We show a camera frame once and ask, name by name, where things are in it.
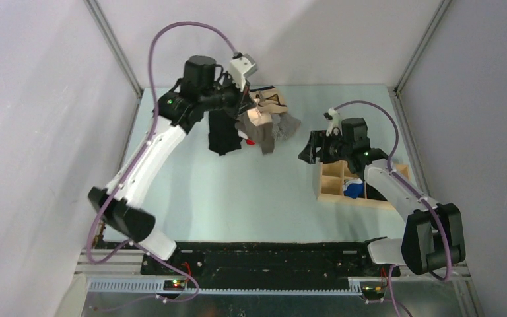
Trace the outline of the brown boxer briefs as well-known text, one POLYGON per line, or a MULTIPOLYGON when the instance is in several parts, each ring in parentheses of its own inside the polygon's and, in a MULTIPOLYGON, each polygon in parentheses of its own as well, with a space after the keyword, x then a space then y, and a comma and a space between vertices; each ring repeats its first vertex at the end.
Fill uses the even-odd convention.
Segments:
POLYGON ((274 151, 273 120, 269 113, 262 112, 258 107, 249 109, 237 117, 235 128, 259 145, 263 155, 274 151))

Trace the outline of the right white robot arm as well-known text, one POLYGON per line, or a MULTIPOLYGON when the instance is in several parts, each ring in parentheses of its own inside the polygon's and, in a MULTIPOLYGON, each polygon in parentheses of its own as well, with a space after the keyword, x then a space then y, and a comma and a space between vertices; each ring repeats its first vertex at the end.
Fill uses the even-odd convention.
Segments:
POLYGON ((357 259, 364 275, 376 275, 384 264, 403 265, 422 275, 465 261, 459 208, 428 197, 400 174, 383 150, 371 146, 363 118, 344 119, 331 131, 311 131, 298 158, 308 164, 345 162, 349 172, 380 193, 405 223, 401 239, 368 243, 368 251, 357 259))

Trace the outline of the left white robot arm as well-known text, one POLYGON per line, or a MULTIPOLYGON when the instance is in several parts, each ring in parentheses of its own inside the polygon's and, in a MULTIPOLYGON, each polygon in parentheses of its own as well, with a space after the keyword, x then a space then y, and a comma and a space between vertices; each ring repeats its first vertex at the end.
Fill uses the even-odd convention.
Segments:
POLYGON ((248 95, 248 77, 257 71, 254 59, 238 53, 220 73, 217 68, 211 57, 190 57, 174 86, 153 97, 151 126, 131 158, 104 188, 93 187, 88 193, 98 218, 155 255, 157 267, 167 275, 181 270, 182 257, 174 252, 176 242, 162 232, 155 216, 141 207, 152 181, 206 112, 236 117, 254 106, 248 95))

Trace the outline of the beige underwear black trim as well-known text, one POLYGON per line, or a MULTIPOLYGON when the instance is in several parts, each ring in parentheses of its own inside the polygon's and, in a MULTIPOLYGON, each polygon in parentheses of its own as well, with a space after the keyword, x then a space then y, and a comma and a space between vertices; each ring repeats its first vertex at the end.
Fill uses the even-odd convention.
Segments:
POLYGON ((284 96, 274 86, 251 89, 249 96, 262 113, 282 114, 288 112, 284 96))

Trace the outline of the grey striped underwear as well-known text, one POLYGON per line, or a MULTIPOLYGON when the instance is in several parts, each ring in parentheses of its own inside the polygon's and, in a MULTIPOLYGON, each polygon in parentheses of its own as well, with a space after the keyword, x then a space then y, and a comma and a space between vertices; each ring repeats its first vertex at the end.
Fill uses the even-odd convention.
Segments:
POLYGON ((290 139, 300 127, 301 121, 288 112, 272 114, 272 136, 276 141, 290 139))

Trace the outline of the rolled blue underwear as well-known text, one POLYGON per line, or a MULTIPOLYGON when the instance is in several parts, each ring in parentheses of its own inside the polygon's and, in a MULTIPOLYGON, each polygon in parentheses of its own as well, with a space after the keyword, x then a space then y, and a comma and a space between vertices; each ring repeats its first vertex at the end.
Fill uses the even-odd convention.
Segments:
POLYGON ((364 182, 360 178, 348 178, 343 182, 343 195, 351 199, 364 197, 364 182))

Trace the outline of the wooden compartment box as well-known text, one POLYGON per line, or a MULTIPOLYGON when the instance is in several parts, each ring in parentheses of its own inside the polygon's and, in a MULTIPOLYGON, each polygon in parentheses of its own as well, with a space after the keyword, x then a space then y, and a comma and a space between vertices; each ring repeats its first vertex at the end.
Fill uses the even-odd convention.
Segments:
POLYGON ((318 163, 318 167, 320 172, 317 192, 318 201, 393 210, 391 203, 379 197, 377 190, 366 184, 364 184, 362 193, 356 199, 344 194, 343 185, 345 182, 358 178, 357 175, 349 171, 346 162, 318 163))

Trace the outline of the right circuit board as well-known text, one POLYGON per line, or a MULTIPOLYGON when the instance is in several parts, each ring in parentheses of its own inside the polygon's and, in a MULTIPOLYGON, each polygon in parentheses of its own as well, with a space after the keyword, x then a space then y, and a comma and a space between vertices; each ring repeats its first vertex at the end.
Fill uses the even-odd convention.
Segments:
POLYGON ((388 285, 362 285, 360 297, 367 301, 381 301, 387 289, 388 285))

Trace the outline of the circuit board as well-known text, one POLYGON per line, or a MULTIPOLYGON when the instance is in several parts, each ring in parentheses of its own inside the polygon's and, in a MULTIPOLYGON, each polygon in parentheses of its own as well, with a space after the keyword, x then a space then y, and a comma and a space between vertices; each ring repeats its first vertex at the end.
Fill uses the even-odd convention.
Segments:
POLYGON ((362 285, 360 297, 367 301, 381 301, 387 289, 388 285, 362 285))
POLYGON ((187 286, 186 279, 166 279, 163 282, 163 291, 184 291, 187 286))

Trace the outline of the left circuit board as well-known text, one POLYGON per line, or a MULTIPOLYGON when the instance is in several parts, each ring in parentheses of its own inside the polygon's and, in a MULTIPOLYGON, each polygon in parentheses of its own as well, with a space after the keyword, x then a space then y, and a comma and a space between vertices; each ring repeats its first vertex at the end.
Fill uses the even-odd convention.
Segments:
POLYGON ((163 291, 184 291, 187 286, 186 279, 166 279, 163 282, 163 291))

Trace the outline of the aluminium frame rail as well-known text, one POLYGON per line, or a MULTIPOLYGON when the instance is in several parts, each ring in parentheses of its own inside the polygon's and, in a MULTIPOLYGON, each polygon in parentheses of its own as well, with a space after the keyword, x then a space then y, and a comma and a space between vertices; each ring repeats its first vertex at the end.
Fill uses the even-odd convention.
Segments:
POLYGON ((142 275, 143 254, 124 250, 92 265, 81 254, 77 273, 88 278, 84 316, 482 316, 465 267, 447 282, 402 270, 392 286, 379 277, 342 279, 340 286, 289 287, 282 275, 263 272, 260 287, 170 291, 169 275, 142 275))

